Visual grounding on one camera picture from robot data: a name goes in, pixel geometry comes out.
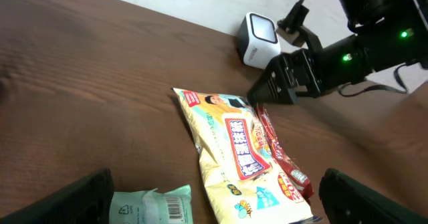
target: plastic wrapper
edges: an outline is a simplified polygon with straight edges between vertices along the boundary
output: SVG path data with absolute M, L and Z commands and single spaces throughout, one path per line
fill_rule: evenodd
M 205 190 L 220 224 L 314 219 L 309 204 L 272 158 L 263 126 L 245 99 L 174 91 L 193 134 Z
M 190 186 L 160 194 L 151 191 L 115 192 L 110 224 L 193 224 Z
M 256 108 L 257 115 L 265 130 L 265 137 L 272 151 L 272 156 L 278 161 L 284 172 L 290 178 L 294 186 L 302 194 L 303 198 L 309 202 L 309 198 L 314 194 L 310 179 L 294 164 L 294 162 L 285 154 L 280 146 L 274 127 L 272 126 L 266 109 L 263 106 Z

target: brown wooden surface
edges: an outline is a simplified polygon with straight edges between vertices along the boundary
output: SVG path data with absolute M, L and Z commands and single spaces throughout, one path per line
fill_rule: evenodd
M 190 184 L 195 223 L 215 223 L 170 88 L 244 95 L 260 71 L 233 37 L 117 0 L 0 0 L 0 15 L 0 217 L 107 166 L 118 191 Z M 428 215 L 427 84 L 267 108 L 316 192 L 334 167 Z

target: green led light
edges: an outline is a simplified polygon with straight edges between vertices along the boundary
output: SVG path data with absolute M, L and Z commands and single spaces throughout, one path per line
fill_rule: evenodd
M 348 53 L 348 54 L 343 56 L 342 60 L 344 62 L 349 62 L 350 60 L 352 60 L 352 55 L 350 53 Z
M 405 37 L 408 37 L 408 36 L 409 36 L 409 33 L 407 33 L 406 31 L 404 31 L 404 32 L 401 33 L 401 37 L 402 38 L 405 38 Z

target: red label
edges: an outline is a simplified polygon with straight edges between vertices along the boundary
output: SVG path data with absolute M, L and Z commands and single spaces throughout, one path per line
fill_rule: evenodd
M 245 119 L 227 118 L 225 123 L 239 179 L 244 181 L 269 169 L 270 165 L 253 149 Z
M 192 91 L 184 91 L 183 94 L 185 95 L 187 104 L 189 107 L 196 106 L 201 103 L 201 101 L 198 98 L 198 95 L 195 92 Z
M 302 195 L 294 187 L 293 183 L 284 173 L 278 175 L 278 184 L 281 188 L 282 193 L 295 203 L 301 203 L 304 201 Z

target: small white speaker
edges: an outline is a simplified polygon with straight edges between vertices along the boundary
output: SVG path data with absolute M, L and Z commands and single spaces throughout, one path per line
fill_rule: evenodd
M 275 24 L 262 15 L 247 13 L 237 38 L 239 56 L 248 66 L 264 70 L 270 60 L 281 53 Z

